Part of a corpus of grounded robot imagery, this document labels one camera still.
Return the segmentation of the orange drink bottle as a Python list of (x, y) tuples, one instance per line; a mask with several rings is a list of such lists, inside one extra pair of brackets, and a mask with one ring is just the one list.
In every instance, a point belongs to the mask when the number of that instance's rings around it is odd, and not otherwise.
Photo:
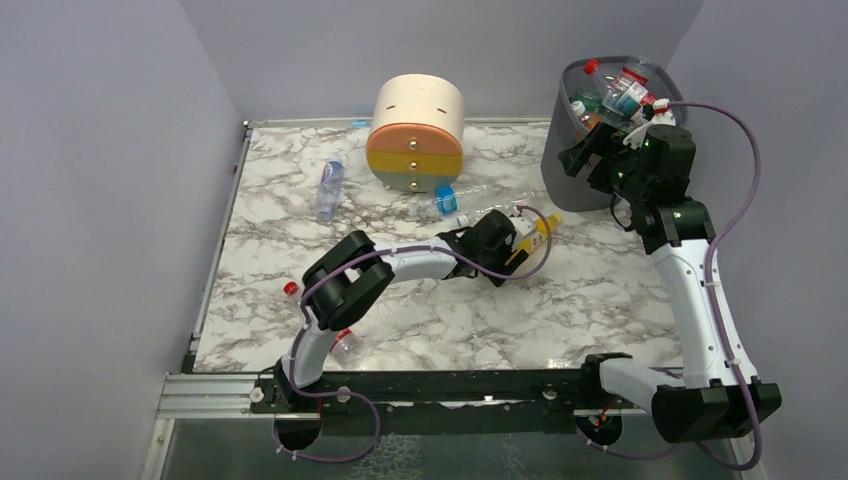
[(600, 121), (600, 117), (595, 112), (588, 110), (585, 104), (580, 100), (572, 101), (571, 108), (579, 124), (586, 130), (586, 132), (592, 131)]

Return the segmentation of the yellow juice bottle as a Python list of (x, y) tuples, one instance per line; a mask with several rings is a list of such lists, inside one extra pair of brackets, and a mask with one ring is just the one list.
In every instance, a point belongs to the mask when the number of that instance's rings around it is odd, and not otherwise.
[(530, 255), (540, 247), (546, 246), (546, 242), (551, 236), (551, 232), (555, 231), (561, 224), (563, 214), (561, 212), (555, 212), (553, 214), (546, 215), (545, 218), (545, 221), (539, 217), (535, 218), (534, 221), (537, 224), (537, 231), (532, 236), (526, 238), (521, 244), (513, 244), (512, 254), (508, 258), (507, 264), (518, 257), (520, 253)]

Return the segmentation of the green tinted bottle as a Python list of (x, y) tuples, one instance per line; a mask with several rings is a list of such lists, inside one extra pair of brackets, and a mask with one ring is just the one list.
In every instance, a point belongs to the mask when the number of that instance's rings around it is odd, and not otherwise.
[(603, 97), (596, 90), (580, 88), (571, 96), (571, 101), (579, 101), (587, 112), (597, 113), (602, 106)]

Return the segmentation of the clear bottle white blue cap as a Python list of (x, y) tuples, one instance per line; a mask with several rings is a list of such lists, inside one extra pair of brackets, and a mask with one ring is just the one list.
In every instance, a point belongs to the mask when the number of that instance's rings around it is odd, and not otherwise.
[(481, 220), (490, 211), (496, 210), (506, 216), (518, 214), (519, 206), (538, 206), (541, 202), (541, 194), (538, 191), (527, 191), (508, 197), (490, 197), (481, 199), (476, 204), (468, 204), (468, 209), (458, 211), (448, 224), (452, 227), (470, 227)]

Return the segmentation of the clear bottle blue label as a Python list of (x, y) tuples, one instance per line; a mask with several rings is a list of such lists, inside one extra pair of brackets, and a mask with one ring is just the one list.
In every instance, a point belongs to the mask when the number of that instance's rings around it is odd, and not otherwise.
[(418, 195), (407, 205), (408, 213), (420, 219), (440, 219), (456, 213), (482, 207), (496, 194), (490, 185), (445, 186), (431, 194)]

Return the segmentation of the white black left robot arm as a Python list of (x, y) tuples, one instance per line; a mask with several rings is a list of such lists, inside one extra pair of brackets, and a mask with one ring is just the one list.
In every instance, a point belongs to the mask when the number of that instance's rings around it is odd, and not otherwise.
[(360, 321), (393, 284), (482, 275), (500, 286), (513, 279), (529, 256), (520, 246), (536, 230), (525, 216), (492, 210), (472, 226), (421, 242), (380, 244), (361, 230), (348, 234), (303, 275), (303, 324), (275, 367), (276, 381), (291, 391), (315, 384), (337, 334)]

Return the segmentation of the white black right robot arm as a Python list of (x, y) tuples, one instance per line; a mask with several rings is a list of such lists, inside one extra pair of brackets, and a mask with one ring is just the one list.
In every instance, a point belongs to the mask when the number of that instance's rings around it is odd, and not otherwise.
[(649, 127), (638, 146), (599, 124), (559, 155), (569, 176), (590, 169), (587, 182), (631, 208), (630, 227), (660, 274), (672, 307), (683, 374), (674, 378), (623, 353), (587, 356), (580, 392), (590, 402), (621, 398), (648, 412), (670, 443), (738, 438), (782, 404), (736, 333), (720, 285), (716, 233), (707, 207), (687, 194), (696, 145), (689, 131)]

